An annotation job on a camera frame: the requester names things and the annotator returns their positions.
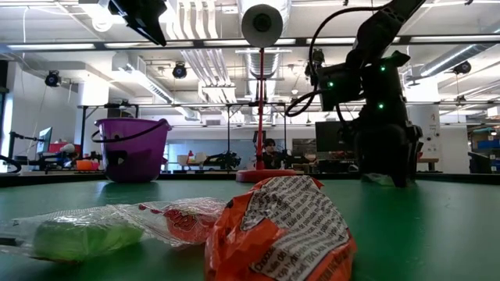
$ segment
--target red pole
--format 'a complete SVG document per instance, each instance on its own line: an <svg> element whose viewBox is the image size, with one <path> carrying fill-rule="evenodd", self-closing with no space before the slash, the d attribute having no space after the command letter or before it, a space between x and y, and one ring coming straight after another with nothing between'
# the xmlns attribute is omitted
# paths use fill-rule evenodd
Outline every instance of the red pole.
<svg viewBox="0 0 500 281"><path fill-rule="evenodd" d="M259 131L257 133L257 170L264 169L263 161L263 113L264 113L264 48L260 49Z"/></svg>

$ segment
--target candy wrapper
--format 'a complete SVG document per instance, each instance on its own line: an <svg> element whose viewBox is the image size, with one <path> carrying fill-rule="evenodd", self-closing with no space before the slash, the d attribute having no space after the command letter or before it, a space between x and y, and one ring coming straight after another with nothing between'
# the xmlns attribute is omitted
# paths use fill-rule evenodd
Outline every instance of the candy wrapper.
<svg viewBox="0 0 500 281"><path fill-rule="evenodd" d="M356 245L321 186L276 177L234 197L206 241L205 280L348 281Z"/></svg>
<svg viewBox="0 0 500 281"><path fill-rule="evenodd" d="M106 205L0 222L0 253L80 262L143 239L202 244L223 210L213 198Z"/></svg>

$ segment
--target person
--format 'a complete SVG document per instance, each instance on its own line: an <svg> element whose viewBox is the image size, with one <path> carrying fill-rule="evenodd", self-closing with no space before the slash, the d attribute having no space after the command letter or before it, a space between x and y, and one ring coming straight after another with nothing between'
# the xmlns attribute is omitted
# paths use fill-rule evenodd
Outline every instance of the person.
<svg viewBox="0 0 500 281"><path fill-rule="evenodd" d="M276 142L273 139L266 139L264 141L264 152L262 153L262 160L266 169L279 169L281 168L281 160L276 152Z"/></svg>

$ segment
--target green table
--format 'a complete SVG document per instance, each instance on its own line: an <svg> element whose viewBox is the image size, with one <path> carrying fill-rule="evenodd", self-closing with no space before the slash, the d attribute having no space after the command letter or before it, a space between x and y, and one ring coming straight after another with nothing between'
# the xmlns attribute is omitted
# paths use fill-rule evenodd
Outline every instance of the green table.
<svg viewBox="0 0 500 281"><path fill-rule="evenodd" d="M358 244L353 280L500 280L500 187L420 181L396 189L323 180ZM0 188L0 219L185 197L229 200L251 184L164 180ZM1 280L202 280L203 247L147 240L80 265L0 255Z"/></svg>

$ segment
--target purple bucket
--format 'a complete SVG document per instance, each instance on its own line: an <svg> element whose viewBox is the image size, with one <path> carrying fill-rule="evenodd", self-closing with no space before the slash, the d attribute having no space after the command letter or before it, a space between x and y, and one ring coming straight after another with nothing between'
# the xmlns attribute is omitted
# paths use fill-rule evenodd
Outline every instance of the purple bucket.
<svg viewBox="0 0 500 281"><path fill-rule="evenodd" d="M105 175L117 183L143 183L156 180L160 173L167 132L165 119L111 118L95 121L102 144Z"/></svg>

